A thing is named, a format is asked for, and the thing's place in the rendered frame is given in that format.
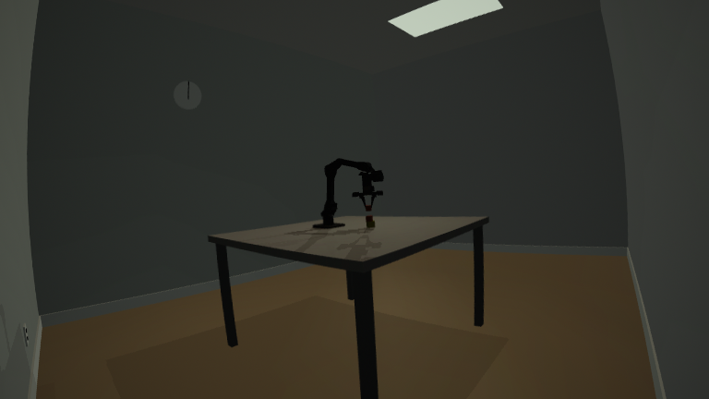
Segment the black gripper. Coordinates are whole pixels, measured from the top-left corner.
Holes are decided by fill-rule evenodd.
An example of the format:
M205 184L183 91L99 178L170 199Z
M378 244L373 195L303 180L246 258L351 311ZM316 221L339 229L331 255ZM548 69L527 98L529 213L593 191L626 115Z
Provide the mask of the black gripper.
M363 184L363 185L366 185L366 186L368 186L368 184L371 184L371 186L372 186L372 182L367 182L367 183L362 183L362 184ZM377 191L377 192L371 192L371 195L372 195L372 197L371 197L371 208L372 208L374 198L375 198L377 195L378 195L378 196L383 195L383 191L382 191L382 190L379 190L379 191ZM361 198L361 200L363 201L363 203L364 203L364 205L365 205L365 207L366 207L366 202L365 202L365 197L364 197L364 196L366 196L366 195L364 195L364 193L359 193L359 192L353 192L353 193L352 193L352 197L358 197L358 196L359 196L359 199Z

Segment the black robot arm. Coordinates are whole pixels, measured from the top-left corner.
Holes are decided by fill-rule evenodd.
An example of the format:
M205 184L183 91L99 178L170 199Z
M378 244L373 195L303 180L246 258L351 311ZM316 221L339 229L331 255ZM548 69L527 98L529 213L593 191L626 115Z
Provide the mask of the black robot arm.
M335 225L333 224L333 216L334 213L337 210L337 203L334 201L334 177L337 174L337 170L341 167L341 165L346 165L346 166L351 166L355 167L358 170L361 170L359 175L362 176L362 183L367 183L371 182L380 182L383 181L384 175L382 174L381 170L375 171L371 165L371 163L367 162L354 162L354 161L349 161L349 160L344 160L342 158L338 158L334 162L327 164L324 168L325 170L325 175L327 177L327 200L324 205L324 210L320 214L321 217L323 217L323 225L324 226L332 226ZM371 173L371 174L369 174ZM374 186L371 186L371 184L368 184L368 186L363 185L363 193L364 195L371 195L371 192L374 192Z

